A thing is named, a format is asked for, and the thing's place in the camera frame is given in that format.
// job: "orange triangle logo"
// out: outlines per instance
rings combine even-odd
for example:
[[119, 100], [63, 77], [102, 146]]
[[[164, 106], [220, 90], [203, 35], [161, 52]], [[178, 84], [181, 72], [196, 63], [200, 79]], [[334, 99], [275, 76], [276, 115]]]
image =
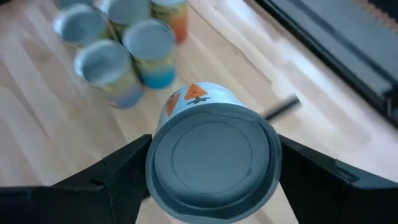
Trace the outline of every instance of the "orange triangle logo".
[[207, 95], [207, 92], [202, 89], [200, 86], [196, 85], [196, 84], [191, 84], [189, 86], [189, 89], [187, 91], [187, 94], [185, 94], [185, 100], [191, 100], [194, 99], [195, 97], [200, 97], [200, 96], [204, 96]]
[[181, 93], [177, 93], [170, 97], [169, 100], [167, 100], [166, 103], [166, 113], [168, 116], [170, 116], [173, 113], [173, 110], [175, 108], [175, 105], [177, 105], [178, 100], [180, 99]]

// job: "white can label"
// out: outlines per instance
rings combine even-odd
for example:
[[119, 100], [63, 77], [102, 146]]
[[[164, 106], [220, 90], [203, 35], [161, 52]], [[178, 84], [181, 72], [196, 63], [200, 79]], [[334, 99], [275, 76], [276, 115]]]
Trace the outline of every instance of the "white can label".
[[221, 85], [210, 82], [192, 83], [168, 98], [160, 114], [156, 131], [175, 115], [207, 103], [229, 103], [246, 107], [229, 89]]

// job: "stack of cans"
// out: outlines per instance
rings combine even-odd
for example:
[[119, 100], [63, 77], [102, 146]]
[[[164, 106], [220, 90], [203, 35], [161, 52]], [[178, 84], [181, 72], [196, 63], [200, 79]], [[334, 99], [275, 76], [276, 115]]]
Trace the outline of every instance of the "stack of cans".
[[53, 29], [75, 72], [116, 108], [138, 102], [142, 85], [165, 88], [175, 48], [188, 36], [187, 0], [55, 0]]

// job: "can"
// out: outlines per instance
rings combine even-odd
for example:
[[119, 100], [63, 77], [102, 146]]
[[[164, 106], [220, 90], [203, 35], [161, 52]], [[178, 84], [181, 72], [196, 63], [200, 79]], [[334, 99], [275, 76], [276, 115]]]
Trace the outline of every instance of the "can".
[[102, 0], [97, 7], [107, 15], [120, 39], [129, 25], [150, 18], [148, 0]]
[[106, 16], [86, 4], [75, 4], [61, 11], [53, 29], [73, 52], [97, 40], [116, 39]]
[[130, 51], [145, 85], [164, 88], [174, 80], [175, 36], [157, 19], [140, 21], [126, 29], [123, 44]]
[[282, 149], [277, 133], [227, 88], [192, 83], [161, 112], [149, 147], [149, 192], [186, 223], [234, 223], [275, 192]]
[[188, 36], [187, 0], [151, 0], [152, 17], [166, 22], [175, 32], [177, 44]]
[[118, 42], [100, 40], [78, 51], [75, 72], [119, 109], [135, 105], [143, 94], [129, 52]]
[[75, 4], [86, 4], [87, 6], [92, 6], [94, 0], [55, 0], [55, 5], [59, 10], [65, 10], [72, 7]]

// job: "wooden table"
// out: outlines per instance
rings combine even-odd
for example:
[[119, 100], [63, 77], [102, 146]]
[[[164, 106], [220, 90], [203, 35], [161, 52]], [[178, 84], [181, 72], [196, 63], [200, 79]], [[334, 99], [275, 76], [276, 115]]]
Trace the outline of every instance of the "wooden table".
[[[296, 94], [303, 106], [276, 130], [324, 154], [398, 182], [397, 131], [251, 0], [191, 0], [190, 37], [178, 47], [178, 78], [145, 89], [132, 109], [116, 110], [72, 69], [52, 32], [50, 1], [0, 7], [0, 185], [51, 185], [144, 133], [181, 86], [220, 83], [262, 113]], [[180, 223], [153, 200], [138, 223]], [[241, 223], [297, 223], [279, 186]]]

